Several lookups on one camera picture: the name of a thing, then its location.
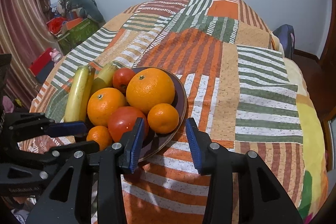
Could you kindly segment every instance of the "brown plate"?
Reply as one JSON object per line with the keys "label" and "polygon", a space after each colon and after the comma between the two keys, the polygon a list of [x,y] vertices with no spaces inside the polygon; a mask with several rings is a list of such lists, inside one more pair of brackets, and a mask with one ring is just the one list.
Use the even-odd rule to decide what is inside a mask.
{"label": "brown plate", "polygon": [[[135,73],[139,73],[140,71],[148,68],[149,67],[139,67],[132,68],[132,70]],[[168,134],[156,134],[153,130],[150,129],[147,138],[143,141],[139,162],[159,152],[174,137],[175,133],[179,130],[183,122],[184,115],[187,109],[187,95],[185,93],[184,86],[179,78],[177,78],[174,74],[167,70],[160,70],[163,70],[165,73],[167,73],[174,82],[175,97],[172,106],[176,108],[180,117],[180,122],[178,123],[178,126],[175,128],[175,130]]]}

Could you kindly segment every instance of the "red tomato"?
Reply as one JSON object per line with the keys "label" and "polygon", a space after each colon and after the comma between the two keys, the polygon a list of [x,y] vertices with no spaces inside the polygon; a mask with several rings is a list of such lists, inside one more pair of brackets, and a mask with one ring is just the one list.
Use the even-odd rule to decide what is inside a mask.
{"label": "red tomato", "polygon": [[128,83],[135,75],[135,72],[129,68],[118,69],[112,78],[112,85],[115,89],[120,90],[122,93],[126,92]]}
{"label": "red tomato", "polygon": [[114,142],[119,142],[122,134],[133,129],[137,117],[141,117],[145,120],[146,138],[149,125],[146,116],[139,109],[131,106],[123,106],[112,113],[108,121],[108,128]]}

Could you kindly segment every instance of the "banana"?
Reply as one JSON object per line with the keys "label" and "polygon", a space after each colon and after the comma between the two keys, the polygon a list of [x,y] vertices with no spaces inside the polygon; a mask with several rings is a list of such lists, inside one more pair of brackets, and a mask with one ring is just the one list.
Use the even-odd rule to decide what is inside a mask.
{"label": "banana", "polygon": [[69,92],[64,122],[85,121],[95,71],[89,66],[78,67]]}
{"label": "banana", "polygon": [[112,78],[118,67],[112,63],[107,63],[98,73],[98,76],[94,79],[90,96],[96,91],[103,88],[112,87]]}

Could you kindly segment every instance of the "stuffed toy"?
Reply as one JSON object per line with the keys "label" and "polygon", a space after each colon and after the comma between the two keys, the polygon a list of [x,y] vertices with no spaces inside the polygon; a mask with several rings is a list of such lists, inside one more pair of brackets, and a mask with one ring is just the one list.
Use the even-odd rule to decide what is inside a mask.
{"label": "stuffed toy", "polygon": [[60,61],[61,59],[62,59],[62,57],[63,57],[63,54],[59,51],[59,50],[57,50],[57,49],[53,49],[50,53],[50,56],[51,56],[51,60],[53,61],[53,62],[55,62],[55,65],[56,65],[56,63],[58,62],[58,61]]}

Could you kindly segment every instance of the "patterned blanket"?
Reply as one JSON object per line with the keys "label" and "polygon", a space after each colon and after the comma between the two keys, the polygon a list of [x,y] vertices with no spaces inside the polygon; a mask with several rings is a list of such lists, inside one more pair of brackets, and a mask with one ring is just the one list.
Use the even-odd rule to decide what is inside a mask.
{"label": "patterned blanket", "polygon": [[[176,74],[188,96],[188,117],[231,151],[255,150],[307,221],[326,198],[324,141],[298,67],[242,0],[154,0],[110,20],[57,64],[31,112],[61,121],[72,77],[80,65],[97,72],[152,66]],[[72,137],[42,136],[21,144],[43,153]],[[184,125],[150,157],[138,176],[122,178],[128,223],[201,223],[209,177],[194,168]],[[234,174],[234,217],[238,221]],[[92,223],[97,183],[93,186]]]}

